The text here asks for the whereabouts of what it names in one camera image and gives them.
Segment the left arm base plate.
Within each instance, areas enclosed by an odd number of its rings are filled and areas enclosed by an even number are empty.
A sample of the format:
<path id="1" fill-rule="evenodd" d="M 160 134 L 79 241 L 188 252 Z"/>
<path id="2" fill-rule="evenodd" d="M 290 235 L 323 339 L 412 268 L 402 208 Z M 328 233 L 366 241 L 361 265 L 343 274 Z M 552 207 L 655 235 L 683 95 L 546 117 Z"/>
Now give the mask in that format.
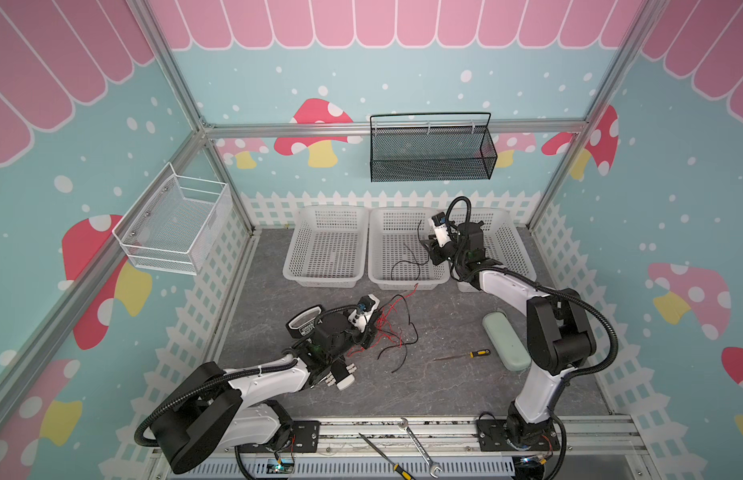
<path id="1" fill-rule="evenodd" d="M 240 446 L 242 453 L 316 453 L 321 422 L 297 420 L 278 428 L 273 438 L 265 443 L 247 443 Z"/>

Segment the white plastic basket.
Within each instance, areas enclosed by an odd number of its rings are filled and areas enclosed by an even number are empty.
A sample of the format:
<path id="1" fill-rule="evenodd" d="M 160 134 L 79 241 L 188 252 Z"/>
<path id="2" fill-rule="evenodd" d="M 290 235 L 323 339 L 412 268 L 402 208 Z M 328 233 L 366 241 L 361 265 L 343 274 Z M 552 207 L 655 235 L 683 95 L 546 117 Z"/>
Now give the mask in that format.
<path id="1" fill-rule="evenodd" d="M 353 288 L 364 276 L 370 212 L 310 206 L 298 212 L 283 274 L 309 288 Z"/>
<path id="2" fill-rule="evenodd" d="M 465 208 L 453 210 L 451 219 L 461 223 L 465 218 Z M 513 224 L 511 214 L 499 208 L 473 207 L 471 220 L 483 221 L 483 240 L 485 240 L 485 254 L 501 265 L 531 279 L 537 279 L 537 272 L 531 262 L 531 257 L 523 245 L 523 240 Z"/>
<path id="3" fill-rule="evenodd" d="M 368 274 L 381 290 L 433 290 L 447 283 L 445 263 L 433 265 L 423 240 L 433 230 L 433 208 L 385 207 L 371 210 Z"/>

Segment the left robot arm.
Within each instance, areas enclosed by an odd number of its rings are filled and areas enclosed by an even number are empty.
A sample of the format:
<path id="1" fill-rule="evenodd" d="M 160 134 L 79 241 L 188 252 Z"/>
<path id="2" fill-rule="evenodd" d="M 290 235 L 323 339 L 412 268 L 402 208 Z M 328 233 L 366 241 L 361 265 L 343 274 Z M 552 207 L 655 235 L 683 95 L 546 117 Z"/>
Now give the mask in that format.
<path id="1" fill-rule="evenodd" d="M 297 423 L 281 395 L 322 382 L 344 390 L 355 381 L 348 352 L 372 346 L 381 317 L 373 294 L 334 308 L 315 305 L 287 324 L 293 344 L 282 358 L 248 368 L 197 367 L 137 427 L 135 444 L 158 448 L 175 474 L 187 473 L 218 450 L 258 446 L 275 456 L 292 449 Z"/>

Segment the right white plastic basket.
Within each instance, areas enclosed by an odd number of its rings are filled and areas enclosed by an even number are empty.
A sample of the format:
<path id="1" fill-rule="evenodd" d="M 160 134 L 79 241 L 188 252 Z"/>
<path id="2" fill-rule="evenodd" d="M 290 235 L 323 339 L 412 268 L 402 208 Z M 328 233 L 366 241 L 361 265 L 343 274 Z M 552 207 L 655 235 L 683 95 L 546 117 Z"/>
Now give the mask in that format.
<path id="1" fill-rule="evenodd" d="M 465 208 L 453 210 L 451 219 L 461 223 L 465 218 Z M 485 240 L 485 254 L 501 265 L 531 279 L 537 279 L 537 272 L 531 262 L 531 257 L 523 245 L 523 240 L 513 224 L 511 214 L 499 208 L 473 207 L 471 220 L 483 221 L 483 240 Z"/>

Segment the left white plastic basket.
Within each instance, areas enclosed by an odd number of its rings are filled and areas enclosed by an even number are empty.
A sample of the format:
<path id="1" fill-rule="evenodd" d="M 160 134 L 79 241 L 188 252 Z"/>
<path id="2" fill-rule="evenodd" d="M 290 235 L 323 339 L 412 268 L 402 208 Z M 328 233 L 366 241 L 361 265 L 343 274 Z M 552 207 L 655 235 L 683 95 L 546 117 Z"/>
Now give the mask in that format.
<path id="1" fill-rule="evenodd" d="M 309 288 L 353 288 L 364 276 L 370 212 L 310 206 L 298 212 L 283 274 Z"/>

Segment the middle white plastic basket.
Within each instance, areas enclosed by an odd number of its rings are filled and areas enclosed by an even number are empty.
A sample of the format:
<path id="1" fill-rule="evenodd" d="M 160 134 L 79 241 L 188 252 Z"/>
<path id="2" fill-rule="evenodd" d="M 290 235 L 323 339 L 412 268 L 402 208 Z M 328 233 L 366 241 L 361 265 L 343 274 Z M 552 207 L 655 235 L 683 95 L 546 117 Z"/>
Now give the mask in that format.
<path id="1" fill-rule="evenodd" d="M 447 283 L 445 263 L 433 265 L 423 240 L 433 230 L 433 208 L 385 207 L 371 210 L 368 274 L 381 290 L 433 290 Z"/>

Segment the mint green zip case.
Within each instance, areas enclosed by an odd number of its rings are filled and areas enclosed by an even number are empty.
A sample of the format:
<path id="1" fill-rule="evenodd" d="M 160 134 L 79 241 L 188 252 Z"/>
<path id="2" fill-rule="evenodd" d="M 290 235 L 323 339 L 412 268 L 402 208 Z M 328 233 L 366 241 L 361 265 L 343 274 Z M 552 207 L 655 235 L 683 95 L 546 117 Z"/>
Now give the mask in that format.
<path id="1" fill-rule="evenodd" d="M 521 372 L 531 366 L 531 356 L 505 313 L 487 314 L 483 318 L 483 328 L 507 370 Z"/>

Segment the yellow black small screwdriver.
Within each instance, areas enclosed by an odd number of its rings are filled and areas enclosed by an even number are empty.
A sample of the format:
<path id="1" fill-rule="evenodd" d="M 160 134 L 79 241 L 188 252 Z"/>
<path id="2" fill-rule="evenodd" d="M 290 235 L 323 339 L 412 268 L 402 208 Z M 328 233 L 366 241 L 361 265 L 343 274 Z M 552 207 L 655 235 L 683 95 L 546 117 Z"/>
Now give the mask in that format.
<path id="1" fill-rule="evenodd" d="M 445 356 L 441 358 L 434 359 L 433 362 L 436 361 L 449 361 L 449 360 L 457 360 L 457 359 L 475 359 L 475 358 L 482 358 L 491 356 L 491 350 L 489 349 L 482 349 L 477 351 L 471 351 L 467 353 L 460 353 L 457 355 L 451 355 L 451 356 Z"/>

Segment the yellow handled front screwdriver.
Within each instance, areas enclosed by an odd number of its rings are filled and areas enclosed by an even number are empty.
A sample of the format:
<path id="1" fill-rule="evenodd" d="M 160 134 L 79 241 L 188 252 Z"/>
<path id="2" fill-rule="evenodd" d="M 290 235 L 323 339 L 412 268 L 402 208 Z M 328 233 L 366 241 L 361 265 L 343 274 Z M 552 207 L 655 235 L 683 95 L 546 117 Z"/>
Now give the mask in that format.
<path id="1" fill-rule="evenodd" d="M 409 473 L 409 471 L 405 470 L 405 468 L 403 468 L 403 466 L 401 466 L 401 464 L 399 464 L 399 463 L 391 460 L 391 458 L 389 458 L 389 456 L 387 456 L 387 454 L 385 454 L 385 452 L 383 452 L 383 450 L 381 450 L 381 448 L 377 447 L 377 445 L 375 445 L 375 443 L 373 443 L 373 441 L 370 438 L 367 438 L 367 436 L 365 436 L 364 434 L 361 434 L 361 433 L 359 434 L 359 438 L 361 438 L 361 440 L 363 440 L 363 442 L 365 442 L 365 444 L 367 444 L 367 446 L 371 447 L 371 449 L 373 449 L 373 451 L 375 451 L 375 453 L 377 453 L 377 455 L 381 456 L 381 458 L 383 458 L 383 460 L 387 461 L 387 463 L 389 463 L 389 465 L 391 465 L 391 468 L 393 468 L 393 472 L 395 472 L 395 473 L 397 473 L 397 475 L 401 476 L 401 478 L 403 478 L 403 480 L 415 480 L 415 476 L 411 475 L 411 473 Z"/>

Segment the silver combination wrench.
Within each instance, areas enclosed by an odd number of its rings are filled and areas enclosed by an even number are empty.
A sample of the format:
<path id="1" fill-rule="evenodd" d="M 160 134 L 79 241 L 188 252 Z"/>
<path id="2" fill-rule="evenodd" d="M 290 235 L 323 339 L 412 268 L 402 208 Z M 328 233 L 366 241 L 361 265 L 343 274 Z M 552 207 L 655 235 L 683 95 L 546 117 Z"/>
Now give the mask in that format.
<path id="1" fill-rule="evenodd" d="M 439 474 L 443 471 L 443 468 L 441 468 L 441 464 L 439 462 L 435 461 L 431 455 L 429 455 L 429 452 L 427 452 L 427 449 L 425 449 L 425 446 L 423 446 L 423 443 L 419 441 L 419 438 L 417 438 L 417 435 L 415 435 L 415 432 L 411 430 L 411 426 L 409 426 L 409 419 L 402 417 L 401 421 L 399 422 L 399 429 L 401 431 L 405 432 L 409 438 L 411 438 L 411 442 L 413 442 L 413 445 L 415 445 L 415 449 L 417 449 L 417 452 L 421 454 L 421 457 L 423 457 L 423 460 L 425 460 L 425 464 L 427 464 L 427 471 L 429 471 L 429 476 L 433 479 L 439 478 Z"/>

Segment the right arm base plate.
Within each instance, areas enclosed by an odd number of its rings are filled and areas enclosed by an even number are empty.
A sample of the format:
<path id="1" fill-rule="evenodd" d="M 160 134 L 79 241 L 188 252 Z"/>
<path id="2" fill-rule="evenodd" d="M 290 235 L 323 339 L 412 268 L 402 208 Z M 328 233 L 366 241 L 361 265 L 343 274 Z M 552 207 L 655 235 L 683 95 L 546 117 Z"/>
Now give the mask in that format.
<path id="1" fill-rule="evenodd" d="M 539 424 L 523 421 L 521 416 L 497 417 L 483 412 L 475 420 L 479 448 L 483 452 L 543 452 L 550 454 L 561 449 L 561 437 L 553 420 Z"/>

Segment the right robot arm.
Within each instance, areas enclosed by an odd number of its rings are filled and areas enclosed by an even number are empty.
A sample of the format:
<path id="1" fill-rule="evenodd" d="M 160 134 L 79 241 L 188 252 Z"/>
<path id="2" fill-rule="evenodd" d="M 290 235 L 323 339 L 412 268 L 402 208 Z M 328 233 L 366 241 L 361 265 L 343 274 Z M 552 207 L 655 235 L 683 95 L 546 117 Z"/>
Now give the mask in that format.
<path id="1" fill-rule="evenodd" d="M 615 362 L 617 332 L 577 291 L 547 287 L 487 257 L 469 198 L 455 198 L 431 218 L 431 227 L 425 249 L 433 264 L 449 262 L 455 280 L 503 300 L 527 319 L 531 370 L 509 406 L 505 431 L 513 448 L 529 449 L 555 430 L 555 406 L 569 382 Z"/>

